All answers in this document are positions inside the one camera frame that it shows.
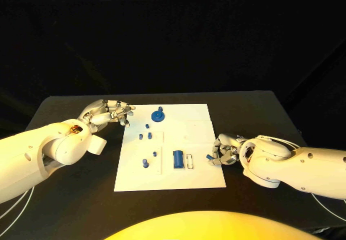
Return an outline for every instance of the white board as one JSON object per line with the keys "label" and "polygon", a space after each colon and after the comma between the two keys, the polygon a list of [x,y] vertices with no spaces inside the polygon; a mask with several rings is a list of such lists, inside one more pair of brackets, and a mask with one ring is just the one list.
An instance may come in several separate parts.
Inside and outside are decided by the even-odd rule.
{"label": "white board", "polygon": [[[160,106],[164,120],[154,122],[151,113]],[[136,105],[132,112],[126,117],[129,127],[124,130],[113,191],[224,188],[222,167],[209,165],[206,159],[214,142],[207,105]],[[181,169],[173,168],[175,150],[183,151]],[[187,168],[188,154],[193,169]]]}

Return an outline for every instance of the robotic hand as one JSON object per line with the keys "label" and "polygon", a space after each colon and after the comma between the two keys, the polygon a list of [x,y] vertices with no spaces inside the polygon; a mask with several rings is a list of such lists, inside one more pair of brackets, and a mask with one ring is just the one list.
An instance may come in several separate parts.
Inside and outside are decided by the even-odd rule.
{"label": "robotic hand", "polygon": [[239,135],[220,134],[213,143],[209,164],[230,165],[236,161],[243,167],[242,174],[260,186],[276,188],[282,181],[302,192],[346,199],[346,151],[299,147],[289,141],[262,135],[246,139]]}
{"label": "robotic hand", "polygon": [[18,196],[85,152],[99,155],[106,141],[92,135],[106,124],[129,126],[135,107],[115,100],[98,100],[77,119],[51,123],[0,140],[0,203]]}

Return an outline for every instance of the black background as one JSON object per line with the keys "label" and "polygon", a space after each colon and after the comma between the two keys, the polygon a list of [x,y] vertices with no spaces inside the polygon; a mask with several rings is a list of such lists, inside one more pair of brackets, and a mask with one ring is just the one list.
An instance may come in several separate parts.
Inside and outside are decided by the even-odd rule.
{"label": "black background", "polygon": [[49,96],[271,90],[307,144],[344,150],[344,22],[331,2],[7,1],[0,137]]}

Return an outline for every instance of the screw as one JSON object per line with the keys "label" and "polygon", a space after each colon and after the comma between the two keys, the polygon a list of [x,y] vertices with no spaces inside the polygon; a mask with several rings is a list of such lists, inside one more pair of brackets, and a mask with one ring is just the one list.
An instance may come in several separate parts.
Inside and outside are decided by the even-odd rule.
{"label": "screw", "polygon": [[142,167],[147,168],[149,166],[147,159],[142,159]]}

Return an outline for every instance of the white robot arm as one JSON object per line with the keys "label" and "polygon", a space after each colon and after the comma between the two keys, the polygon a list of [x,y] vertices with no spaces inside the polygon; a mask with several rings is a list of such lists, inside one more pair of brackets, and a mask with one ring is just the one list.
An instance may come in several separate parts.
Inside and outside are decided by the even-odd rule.
{"label": "white robot arm", "polygon": [[[294,150],[289,151],[273,140]],[[299,147],[292,142],[260,135],[246,139],[220,134],[211,152],[209,164],[229,165],[239,161],[243,175],[260,186],[276,188],[282,181],[302,192],[346,199],[346,151]]]}
{"label": "white robot arm", "polygon": [[121,101],[98,100],[77,119],[49,124],[0,140],[0,203],[38,184],[85,152],[99,155],[106,141],[92,133],[119,122],[129,126],[126,115],[135,107]]}

